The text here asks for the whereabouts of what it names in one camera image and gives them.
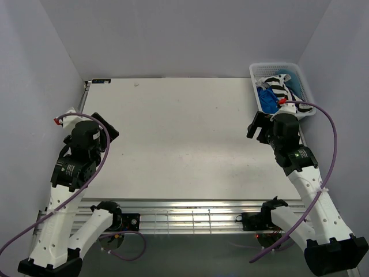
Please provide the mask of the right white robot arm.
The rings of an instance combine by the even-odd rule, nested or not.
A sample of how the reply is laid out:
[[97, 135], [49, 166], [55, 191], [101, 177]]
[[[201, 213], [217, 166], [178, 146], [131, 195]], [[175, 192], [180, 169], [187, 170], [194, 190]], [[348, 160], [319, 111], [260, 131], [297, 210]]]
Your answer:
[[299, 127], [292, 114], [272, 116], [258, 111], [247, 128], [250, 139], [260, 128], [257, 140], [273, 149], [277, 164], [297, 190], [311, 222], [299, 223], [288, 204], [274, 198], [263, 203], [261, 224], [285, 231], [303, 251], [306, 264], [316, 276], [354, 269], [368, 252], [368, 243], [354, 235], [327, 189], [321, 187], [318, 162], [309, 147], [300, 143]]

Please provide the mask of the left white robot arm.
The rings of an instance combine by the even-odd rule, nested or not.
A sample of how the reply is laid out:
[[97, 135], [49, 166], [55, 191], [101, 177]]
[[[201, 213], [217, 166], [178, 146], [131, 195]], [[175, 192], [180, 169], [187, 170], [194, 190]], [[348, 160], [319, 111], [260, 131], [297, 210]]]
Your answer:
[[102, 153], [119, 136], [100, 114], [78, 121], [64, 139], [51, 177], [51, 195], [43, 227], [30, 256], [18, 265], [28, 276], [79, 276], [83, 258], [105, 231], [122, 225], [121, 209], [113, 201], [92, 206], [92, 216], [71, 233], [79, 204], [103, 162]]

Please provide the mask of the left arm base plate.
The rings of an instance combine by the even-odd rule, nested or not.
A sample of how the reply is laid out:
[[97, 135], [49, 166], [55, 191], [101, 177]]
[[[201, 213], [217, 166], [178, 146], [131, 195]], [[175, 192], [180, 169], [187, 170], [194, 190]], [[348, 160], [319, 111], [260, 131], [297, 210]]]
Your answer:
[[112, 225], [107, 231], [138, 231], [140, 229], [140, 214], [128, 213], [114, 215]]

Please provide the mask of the black white striped tank top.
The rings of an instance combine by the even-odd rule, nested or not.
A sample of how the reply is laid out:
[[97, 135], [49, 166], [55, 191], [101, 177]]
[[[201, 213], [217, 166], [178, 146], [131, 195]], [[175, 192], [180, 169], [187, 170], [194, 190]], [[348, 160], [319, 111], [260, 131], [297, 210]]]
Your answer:
[[293, 101], [304, 101], [303, 98], [298, 98], [296, 95], [294, 95], [288, 87], [285, 85], [285, 81], [288, 81], [290, 79], [290, 76], [288, 74], [279, 74], [279, 75], [273, 75], [269, 77], [262, 77], [258, 79], [255, 84], [256, 88], [262, 87], [263, 89], [271, 88], [276, 95], [276, 97], [279, 100], [293, 100]]

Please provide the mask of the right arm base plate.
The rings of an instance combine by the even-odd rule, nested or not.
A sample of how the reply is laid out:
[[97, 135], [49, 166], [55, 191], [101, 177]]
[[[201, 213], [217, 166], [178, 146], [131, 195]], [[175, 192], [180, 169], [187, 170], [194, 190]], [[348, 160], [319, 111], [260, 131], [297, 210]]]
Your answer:
[[242, 224], [243, 231], [268, 231], [276, 227], [269, 219], [264, 218], [261, 212], [243, 212], [236, 216], [235, 222]]

